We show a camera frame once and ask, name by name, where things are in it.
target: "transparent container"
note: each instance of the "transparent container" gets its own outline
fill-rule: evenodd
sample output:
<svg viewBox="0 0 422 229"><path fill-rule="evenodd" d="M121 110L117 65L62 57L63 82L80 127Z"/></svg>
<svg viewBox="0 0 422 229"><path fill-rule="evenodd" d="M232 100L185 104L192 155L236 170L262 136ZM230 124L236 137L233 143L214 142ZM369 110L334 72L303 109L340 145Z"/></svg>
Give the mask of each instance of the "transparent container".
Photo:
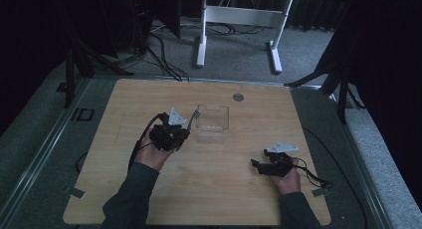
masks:
<svg viewBox="0 0 422 229"><path fill-rule="evenodd" d="M199 105L201 115L196 120L198 142L223 143L229 129L229 108Z"/></svg>

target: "white table frame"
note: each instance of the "white table frame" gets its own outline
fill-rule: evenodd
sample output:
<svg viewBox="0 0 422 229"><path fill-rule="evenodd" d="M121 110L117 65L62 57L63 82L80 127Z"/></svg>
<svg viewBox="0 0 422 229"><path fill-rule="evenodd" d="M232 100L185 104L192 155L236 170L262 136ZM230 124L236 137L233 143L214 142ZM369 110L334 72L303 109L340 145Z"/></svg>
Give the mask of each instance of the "white table frame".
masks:
<svg viewBox="0 0 422 229"><path fill-rule="evenodd" d="M201 14L201 38L199 42L197 66L204 67L205 49L207 46L206 24L227 23L239 25L251 25L260 27L277 27L278 31L274 41L270 41L270 52L273 57L274 70L276 73L283 71L280 61L278 46L289 16L293 0L286 0L282 12L257 9L244 9L233 7L208 6L207 0L202 0Z"/></svg>

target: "long-sleeved shirt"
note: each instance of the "long-sleeved shirt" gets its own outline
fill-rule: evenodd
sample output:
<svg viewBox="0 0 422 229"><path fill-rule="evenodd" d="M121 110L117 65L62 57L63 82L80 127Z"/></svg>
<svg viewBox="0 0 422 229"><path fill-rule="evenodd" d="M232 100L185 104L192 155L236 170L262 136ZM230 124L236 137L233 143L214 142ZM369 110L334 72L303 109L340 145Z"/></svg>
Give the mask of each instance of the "long-sleeved shirt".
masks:
<svg viewBox="0 0 422 229"><path fill-rule="evenodd" d="M141 163L134 163L118 193L103 207L102 229L145 228L149 197L159 172ZM283 229L320 228L313 211L301 192L280 198Z"/></svg>

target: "sleeve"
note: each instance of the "sleeve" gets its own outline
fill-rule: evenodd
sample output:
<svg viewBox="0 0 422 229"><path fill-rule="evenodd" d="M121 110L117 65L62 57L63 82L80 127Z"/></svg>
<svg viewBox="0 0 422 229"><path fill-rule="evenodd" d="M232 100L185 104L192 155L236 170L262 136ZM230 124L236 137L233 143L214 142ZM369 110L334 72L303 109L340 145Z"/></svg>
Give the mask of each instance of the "sleeve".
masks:
<svg viewBox="0 0 422 229"><path fill-rule="evenodd" d="M301 192L294 192L280 198L283 229L321 228L307 199Z"/></svg>
<svg viewBox="0 0 422 229"><path fill-rule="evenodd" d="M158 174L151 167L134 163L118 193L103 206L105 221L101 228L144 228Z"/></svg>

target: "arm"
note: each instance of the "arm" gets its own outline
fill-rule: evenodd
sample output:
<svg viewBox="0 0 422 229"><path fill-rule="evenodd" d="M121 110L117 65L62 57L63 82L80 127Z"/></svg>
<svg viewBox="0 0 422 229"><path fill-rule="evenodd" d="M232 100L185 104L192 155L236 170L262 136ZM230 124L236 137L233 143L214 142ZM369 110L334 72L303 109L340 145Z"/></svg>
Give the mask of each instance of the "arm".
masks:
<svg viewBox="0 0 422 229"><path fill-rule="evenodd" d="M314 229L320 228L310 205L301 192L301 176L294 167L285 176L271 176L281 194L280 209L282 211L282 228L284 229Z"/></svg>
<svg viewBox="0 0 422 229"><path fill-rule="evenodd" d="M149 139L149 132L140 147L135 163L118 193L103 207L105 221L102 229L145 227L149 197L159 170L174 150L161 151L155 148Z"/></svg>

